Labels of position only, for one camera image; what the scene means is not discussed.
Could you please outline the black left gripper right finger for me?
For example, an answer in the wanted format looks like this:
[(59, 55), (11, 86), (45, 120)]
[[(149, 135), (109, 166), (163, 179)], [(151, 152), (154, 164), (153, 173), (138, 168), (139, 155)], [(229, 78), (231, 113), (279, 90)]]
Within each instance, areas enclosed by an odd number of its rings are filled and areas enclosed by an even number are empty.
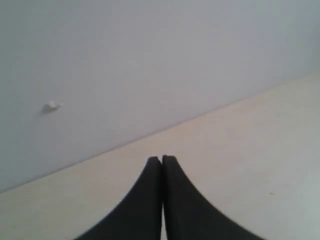
[(168, 240), (260, 240), (215, 208), (193, 185), (175, 156), (162, 157)]

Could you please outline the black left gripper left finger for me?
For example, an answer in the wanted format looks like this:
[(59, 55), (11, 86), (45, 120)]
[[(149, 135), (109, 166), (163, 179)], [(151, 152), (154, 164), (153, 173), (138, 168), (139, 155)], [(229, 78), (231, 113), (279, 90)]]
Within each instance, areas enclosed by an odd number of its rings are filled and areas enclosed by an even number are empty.
[(162, 231), (162, 164), (146, 161), (139, 178), (121, 202), (78, 240), (159, 240)]

